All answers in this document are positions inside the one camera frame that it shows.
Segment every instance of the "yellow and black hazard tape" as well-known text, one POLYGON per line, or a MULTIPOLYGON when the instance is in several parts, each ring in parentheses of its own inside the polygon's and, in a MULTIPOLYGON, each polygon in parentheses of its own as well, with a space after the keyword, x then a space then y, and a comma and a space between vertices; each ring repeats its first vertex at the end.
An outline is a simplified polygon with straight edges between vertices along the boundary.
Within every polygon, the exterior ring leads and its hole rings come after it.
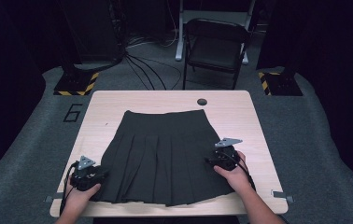
POLYGON ((265 75, 264 74, 270 74, 270 75, 279 75, 279 73, 259 73, 259 78, 261 79, 261 86, 263 87, 264 93, 266 95, 272 95, 270 88, 269 88, 269 84, 266 81, 265 75))
POLYGON ((95 81, 98 78, 98 73, 95 73, 92 75, 92 79, 90 80, 89 85, 87 86, 85 91, 54 91, 54 95, 88 95, 92 91, 92 88, 94 87, 95 81))

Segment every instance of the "person's right hand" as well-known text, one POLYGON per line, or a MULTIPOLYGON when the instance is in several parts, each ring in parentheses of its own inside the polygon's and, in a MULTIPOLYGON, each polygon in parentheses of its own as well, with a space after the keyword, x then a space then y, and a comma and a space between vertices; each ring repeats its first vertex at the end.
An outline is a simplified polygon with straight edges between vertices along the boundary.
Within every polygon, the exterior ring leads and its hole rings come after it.
MULTIPOLYGON (((241 158, 241 160, 243 160, 243 161, 246 160, 246 155, 244 155, 240 151, 237 151, 237 153, 238 153, 238 156, 241 158)), ((246 167, 244 162, 240 161, 240 164, 245 169, 247 169, 247 167, 246 167)), ((218 174, 220 174, 223 177, 225 177, 227 179, 227 182, 229 183, 229 185, 237 192, 240 189, 243 189, 245 187, 250 187, 251 188, 246 173, 239 166, 235 167, 231 171, 227 171, 227 170, 224 170, 221 167, 216 165, 216 166, 214 166, 214 170, 218 174)))

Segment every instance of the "skirt pleat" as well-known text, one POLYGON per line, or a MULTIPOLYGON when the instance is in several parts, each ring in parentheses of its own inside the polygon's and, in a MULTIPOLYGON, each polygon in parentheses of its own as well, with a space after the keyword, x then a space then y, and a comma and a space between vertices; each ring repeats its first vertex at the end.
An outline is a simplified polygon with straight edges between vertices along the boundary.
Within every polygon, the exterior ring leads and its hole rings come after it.
POLYGON ((204 110, 158 115, 126 111, 101 159, 109 176, 95 200, 172 206, 233 192, 205 162, 218 141, 204 110))

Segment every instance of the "chair backrest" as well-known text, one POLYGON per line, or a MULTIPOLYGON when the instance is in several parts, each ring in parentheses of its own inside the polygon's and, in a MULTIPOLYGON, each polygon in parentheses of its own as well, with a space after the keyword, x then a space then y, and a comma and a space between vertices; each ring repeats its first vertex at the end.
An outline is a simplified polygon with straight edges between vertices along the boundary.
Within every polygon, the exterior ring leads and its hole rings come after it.
POLYGON ((193 19, 188 21, 185 27, 188 38, 189 35, 205 36, 239 43, 246 43, 249 38, 243 26, 232 22, 193 19))

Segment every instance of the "black chair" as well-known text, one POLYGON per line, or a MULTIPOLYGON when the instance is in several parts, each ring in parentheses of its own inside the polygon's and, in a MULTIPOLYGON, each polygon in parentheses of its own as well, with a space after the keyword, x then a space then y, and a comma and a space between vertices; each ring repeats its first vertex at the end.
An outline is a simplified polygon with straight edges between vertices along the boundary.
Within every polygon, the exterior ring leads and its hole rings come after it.
POLYGON ((193 19, 185 26, 185 67, 183 90, 186 85, 187 65, 233 74, 237 83, 249 34, 236 23, 193 19))

